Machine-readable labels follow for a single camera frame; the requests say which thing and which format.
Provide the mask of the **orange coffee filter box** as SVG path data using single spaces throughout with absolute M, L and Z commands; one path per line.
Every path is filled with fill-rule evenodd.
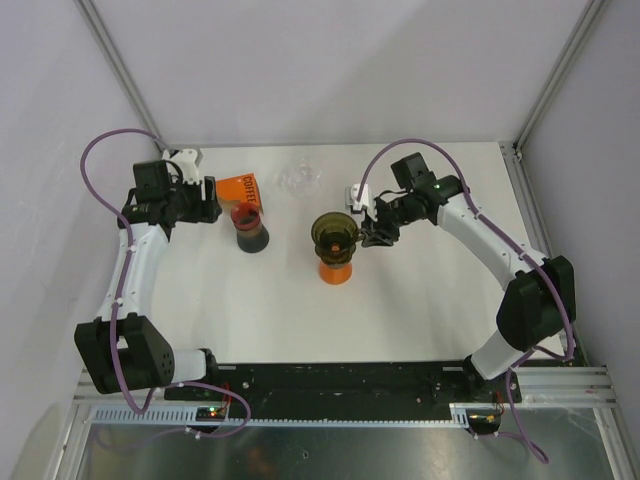
M 263 212 L 263 202 L 259 185 L 254 173 L 217 179 L 216 193 L 219 204 L 226 212 L 239 203 L 250 203 Z

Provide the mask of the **dark green dripper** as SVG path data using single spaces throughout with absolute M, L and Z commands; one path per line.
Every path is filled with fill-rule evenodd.
M 312 224 L 311 239 L 315 254 L 322 263 L 328 267 L 342 267 L 351 262 L 362 236 L 351 216 L 328 212 Z

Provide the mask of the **orange glass carafe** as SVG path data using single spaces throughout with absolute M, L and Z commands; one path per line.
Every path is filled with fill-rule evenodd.
M 351 262 L 329 265 L 320 261 L 318 265 L 318 273 L 325 283 L 329 285 L 341 285 L 351 278 L 353 266 Z

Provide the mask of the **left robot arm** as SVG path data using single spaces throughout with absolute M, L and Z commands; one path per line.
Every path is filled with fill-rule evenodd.
M 221 387 L 211 350 L 177 350 L 151 321 L 155 281 L 180 222 L 213 224 L 222 212 L 215 179 L 199 172 L 197 149 L 165 152 L 133 166 L 135 185 L 119 212 L 114 273 L 93 321 L 78 325 L 74 342 L 96 390 L 114 394 L 186 382 L 197 398 Z

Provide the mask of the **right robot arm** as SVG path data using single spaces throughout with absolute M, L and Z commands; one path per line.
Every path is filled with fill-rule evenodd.
M 393 163 L 391 170 L 399 190 L 390 201 L 372 196 L 365 182 L 346 190 L 348 208 L 364 216 L 362 247 L 392 246 L 402 227 L 427 220 L 465 246 L 504 292 L 495 332 L 464 360 L 463 393 L 473 401 L 486 400 L 496 391 L 498 377 L 559 332 L 566 336 L 566 348 L 554 357 L 571 359 L 576 302 L 570 261 L 510 237 L 474 203 L 461 172 L 437 177 L 419 153 Z

